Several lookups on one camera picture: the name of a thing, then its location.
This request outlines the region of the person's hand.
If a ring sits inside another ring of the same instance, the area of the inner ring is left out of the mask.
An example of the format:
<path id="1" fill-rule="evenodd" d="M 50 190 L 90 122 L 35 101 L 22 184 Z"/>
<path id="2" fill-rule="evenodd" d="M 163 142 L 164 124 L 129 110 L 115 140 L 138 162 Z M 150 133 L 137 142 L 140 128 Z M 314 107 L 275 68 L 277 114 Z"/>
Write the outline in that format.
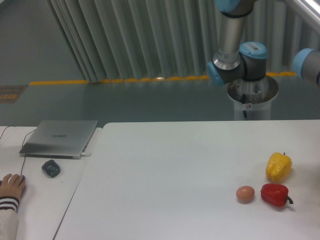
<path id="1" fill-rule="evenodd" d="M 0 197 L 21 199 L 26 185 L 26 178 L 24 175 L 7 174 L 2 179 L 0 184 Z"/>

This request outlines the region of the white striped sleeve forearm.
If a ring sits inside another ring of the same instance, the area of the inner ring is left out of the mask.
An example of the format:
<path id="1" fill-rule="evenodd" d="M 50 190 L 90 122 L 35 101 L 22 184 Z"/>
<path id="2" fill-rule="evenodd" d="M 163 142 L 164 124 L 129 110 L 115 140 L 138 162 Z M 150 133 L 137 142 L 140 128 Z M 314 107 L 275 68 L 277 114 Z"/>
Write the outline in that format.
<path id="1" fill-rule="evenodd" d="M 19 200 L 12 196 L 0 198 L 0 239 L 15 240 L 18 229 Z"/>

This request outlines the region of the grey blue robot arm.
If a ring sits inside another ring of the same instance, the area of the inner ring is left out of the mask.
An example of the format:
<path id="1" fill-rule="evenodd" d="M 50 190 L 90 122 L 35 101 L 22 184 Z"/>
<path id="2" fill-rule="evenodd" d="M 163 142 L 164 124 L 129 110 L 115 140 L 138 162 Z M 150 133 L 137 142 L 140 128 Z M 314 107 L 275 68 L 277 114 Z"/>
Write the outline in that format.
<path id="1" fill-rule="evenodd" d="M 262 43 L 240 44 L 246 17 L 257 0 L 215 0 L 222 14 L 218 51 L 207 63 L 207 73 L 216 85 L 237 79 L 254 82 L 266 75 L 267 48 Z M 280 0 L 292 8 L 316 33 L 320 33 L 320 3 L 316 0 Z M 305 81 L 320 88 L 320 51 L 300 50 L 292 61 L 292 70 Z"/>

